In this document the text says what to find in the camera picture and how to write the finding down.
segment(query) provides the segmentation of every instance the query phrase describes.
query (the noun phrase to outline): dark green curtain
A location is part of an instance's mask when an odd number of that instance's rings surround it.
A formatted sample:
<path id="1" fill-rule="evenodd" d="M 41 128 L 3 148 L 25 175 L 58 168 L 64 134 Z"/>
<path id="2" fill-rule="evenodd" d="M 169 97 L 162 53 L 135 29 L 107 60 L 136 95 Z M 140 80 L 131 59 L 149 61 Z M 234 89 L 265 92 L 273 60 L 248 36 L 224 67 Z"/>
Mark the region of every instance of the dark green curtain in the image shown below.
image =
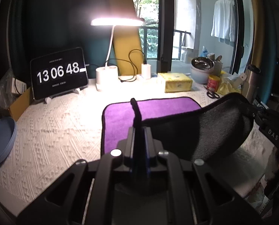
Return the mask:
<path id="1" fill-rule="evenodd" d="M 258 90 L 258 96 L 265 104 L 271 95 L 271 89 L 274 82 L 275 68 L 277 64 L 277 33 L 275 18 L 270 0 L 263 0 L 265 10 L 265 41 L 264 54 L 261 61 L 261 80 Z"/>
<path id="2" fill-rule="evenodd" d="M 104 65 L 111 28 L 91 26 L 90 22 L 107 14 L 107 0 L 13 1 L 10 50 L 11 65 L 18 78 L 30 80 L 31 59 L 77 46 L 83 48 L 86 64 Z M 87 67 L 89 78 L 95 78 L 95 69 L 94 65 Z"/>

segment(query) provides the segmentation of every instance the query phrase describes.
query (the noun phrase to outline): blue plate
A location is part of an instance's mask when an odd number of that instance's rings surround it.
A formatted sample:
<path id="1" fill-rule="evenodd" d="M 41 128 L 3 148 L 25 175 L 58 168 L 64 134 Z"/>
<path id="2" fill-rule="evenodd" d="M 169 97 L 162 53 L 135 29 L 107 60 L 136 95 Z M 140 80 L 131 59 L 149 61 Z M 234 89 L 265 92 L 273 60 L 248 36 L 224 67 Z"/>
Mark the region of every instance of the blue plate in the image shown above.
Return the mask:
<path id="1" fill-rule="evenodd" d="M 16 137 L 16 123 L 13 118 L 0 119 L 0 163 L 11 152 Z"/>

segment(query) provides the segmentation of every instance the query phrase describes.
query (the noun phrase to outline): digital clock display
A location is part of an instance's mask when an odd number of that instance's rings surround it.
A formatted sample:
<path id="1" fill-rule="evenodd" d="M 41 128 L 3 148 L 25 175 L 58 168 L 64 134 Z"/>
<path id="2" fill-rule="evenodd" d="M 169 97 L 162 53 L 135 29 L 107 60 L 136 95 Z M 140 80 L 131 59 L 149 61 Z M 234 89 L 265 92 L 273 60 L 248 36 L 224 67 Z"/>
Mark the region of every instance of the digital clock display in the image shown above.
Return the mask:
<path id="1" fill-rule="evenodd" d="M 35 58 L 30 62 L 30 69 L 35 100 L 88 85 L 81 48 Z"/>

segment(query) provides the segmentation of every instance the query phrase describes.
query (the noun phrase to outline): glass door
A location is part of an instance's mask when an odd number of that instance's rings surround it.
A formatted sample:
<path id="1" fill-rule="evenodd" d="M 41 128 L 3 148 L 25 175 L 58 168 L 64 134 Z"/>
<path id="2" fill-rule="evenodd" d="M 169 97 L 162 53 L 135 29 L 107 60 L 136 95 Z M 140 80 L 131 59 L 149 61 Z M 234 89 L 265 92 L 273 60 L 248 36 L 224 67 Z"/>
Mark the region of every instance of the glass door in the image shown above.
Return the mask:
<path id="1" fill-rule="evenodd" d="M 237 66 L 243 50 L 242 32 L 238 36 L 244 21 L 241 4 L 241 0 L 175 0 L 174 29 L 180 32 L 174 32 L 171 71 L 190 73 L 191 60 L 210 53 L 222 56 L 226 72 Z"/>
<path id="2" fill-rule="evenodd" d="M 159 0 L 133 0 L 137 17 L 145 19 L 146 24 L 139 27 L 141 48 L 152 73 L 156 73 L 159 30 Z"/>

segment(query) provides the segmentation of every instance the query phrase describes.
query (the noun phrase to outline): plastic bag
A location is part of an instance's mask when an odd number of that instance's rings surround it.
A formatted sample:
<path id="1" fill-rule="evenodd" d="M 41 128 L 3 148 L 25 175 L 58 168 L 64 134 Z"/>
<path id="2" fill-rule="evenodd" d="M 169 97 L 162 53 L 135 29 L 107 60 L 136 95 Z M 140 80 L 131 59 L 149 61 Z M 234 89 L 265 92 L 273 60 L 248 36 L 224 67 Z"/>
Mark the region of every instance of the plastic bag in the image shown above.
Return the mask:
<path id="1" fill-rule="evenodd" d="M 227 95 L 229 93 L 232 93 L 232 92 L 237 92 L 237 93 L 241 94 L 241 89 L 233 88 L 232 80 L 230 79 L 230 77 L 234 78 L 234 76 L 227 74 L 227 73 L 222 75 L 221 82 L 220 82 L 219 88 L 217 90 L 218 94 L 221 94 L 223 96 Z"/>
<path id="2" fill-rule="evenodd" d="M 12 69 L 9 69 L 3 78 L 0 80 L 0 109 L 7 110 L 10 105 L 16 100 L 16 97 L 9 92 L 7 89 L 9 88 L 8 82 L 13 78 Z"/>

